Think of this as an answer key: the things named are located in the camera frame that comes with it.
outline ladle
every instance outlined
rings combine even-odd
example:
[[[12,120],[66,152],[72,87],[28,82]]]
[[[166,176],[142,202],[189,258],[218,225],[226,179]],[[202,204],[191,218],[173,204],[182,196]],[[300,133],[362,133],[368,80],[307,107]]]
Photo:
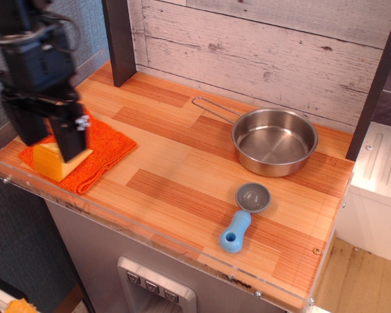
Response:
[[[265,186],[247,183],[237,190],[236,202],[241,210],[235,213],[229,227],[220,236],[220,246],[229,253],[241,250],[245,231],[252,221],[250,215],[264,211],[271,202],[271,195]]]

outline wooden countertop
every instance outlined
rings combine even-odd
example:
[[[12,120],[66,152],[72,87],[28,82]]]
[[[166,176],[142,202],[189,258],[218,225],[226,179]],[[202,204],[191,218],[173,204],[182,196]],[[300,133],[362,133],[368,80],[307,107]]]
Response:
[[[352,172],[353,162],[344,159],[350,134],[316,125],[319,145],[302,170],[262,177],[239,164],[232,125],[191,99],[206,97],[240,113],[255,109],[250,105],[141,73],[116,88],[109,63],[78,91],[97,119],[138,148],[81,197],[35,179],[18,158],[25,146],[17,138],[0,151],[1,175],[239,288],[261,290],[279,306],[303,309],[324,255],[316,249],[325,251]],[[236,190],[252,181],[270,190],[272,203],[252,216],[242,250],[228,254],[218,238],[239,209]]]

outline yellow block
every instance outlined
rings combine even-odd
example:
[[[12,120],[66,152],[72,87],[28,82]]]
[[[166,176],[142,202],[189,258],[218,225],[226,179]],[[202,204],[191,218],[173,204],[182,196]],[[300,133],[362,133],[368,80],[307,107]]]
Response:
[[[71,173],[74,168],[79,166],[92,152],[93,150],[86,149],[65,163],[56,143],[36,145],[33,147],[35,171],[59,182]]]
[[[31,305],[30,303],[26,302],[25,299],[20,300],[13,300],[11,301],[6,310],[5,313],[37,313],[38,311],[36,308]]]

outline stainless steel pan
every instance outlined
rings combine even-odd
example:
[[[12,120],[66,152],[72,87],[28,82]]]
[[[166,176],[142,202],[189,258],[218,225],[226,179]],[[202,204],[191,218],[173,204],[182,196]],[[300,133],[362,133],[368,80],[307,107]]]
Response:
[[[206,101],[239,116],[236,122],[198,102]],[[315,127],[295,112],[262,108],[241,115],[202,97],[193,104],[233,124],[232,140],[239,162],[248,170],[270,177],[281,177],[299,171],[314,152],[318,135]]]

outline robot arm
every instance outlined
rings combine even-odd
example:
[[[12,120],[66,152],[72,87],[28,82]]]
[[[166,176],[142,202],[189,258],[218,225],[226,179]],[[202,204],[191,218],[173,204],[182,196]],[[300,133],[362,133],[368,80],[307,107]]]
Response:
[[[63,16],[51,0],[0,0],[1,103],[26,145],[48,135],[49,119],[65,162],[86,148],[87,116],[70,84],[75,74]]]

